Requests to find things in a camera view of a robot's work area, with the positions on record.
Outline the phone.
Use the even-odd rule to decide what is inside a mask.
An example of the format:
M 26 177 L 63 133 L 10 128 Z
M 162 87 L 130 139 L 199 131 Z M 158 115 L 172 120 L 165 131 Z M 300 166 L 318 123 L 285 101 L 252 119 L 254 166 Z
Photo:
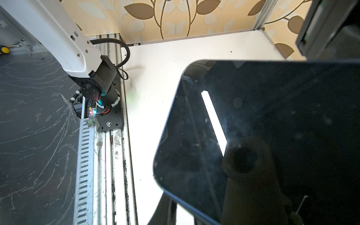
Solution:
M 359 62 L 190 63 L 153 174 L 205 224 L 359 224 Z

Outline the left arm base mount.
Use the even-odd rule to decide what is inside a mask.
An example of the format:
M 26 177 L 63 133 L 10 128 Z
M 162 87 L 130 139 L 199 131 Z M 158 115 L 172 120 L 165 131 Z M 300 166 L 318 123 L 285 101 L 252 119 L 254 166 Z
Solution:
M 95 117 L 99 130 L 107 132 L 123 127 L 121 97 L 114 82 L 120 73 L 107 56 L 102 55 L 101 60 L 97 71 L 90 72 L 88 78 L 71 76 L 70 79 L 80 86 L 85 98 L 95 101 L 97 111 L 91 111 L 88 117 Z

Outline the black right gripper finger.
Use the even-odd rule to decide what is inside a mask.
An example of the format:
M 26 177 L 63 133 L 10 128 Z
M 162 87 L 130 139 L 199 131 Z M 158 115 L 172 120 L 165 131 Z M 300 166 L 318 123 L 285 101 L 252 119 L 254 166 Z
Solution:
M 148 225 L 176 225 L 177 202 L 163 193 Z

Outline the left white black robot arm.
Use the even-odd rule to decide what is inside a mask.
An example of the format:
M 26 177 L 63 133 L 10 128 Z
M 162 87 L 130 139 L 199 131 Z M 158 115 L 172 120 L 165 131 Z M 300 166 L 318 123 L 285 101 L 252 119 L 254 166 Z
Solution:
M 1 1 L 1 7 L 55 57 L 84 97 L 101 107 L 118 105 L 120 96 L 113 85 L 118 69 L 87 39 L 59 1 Z

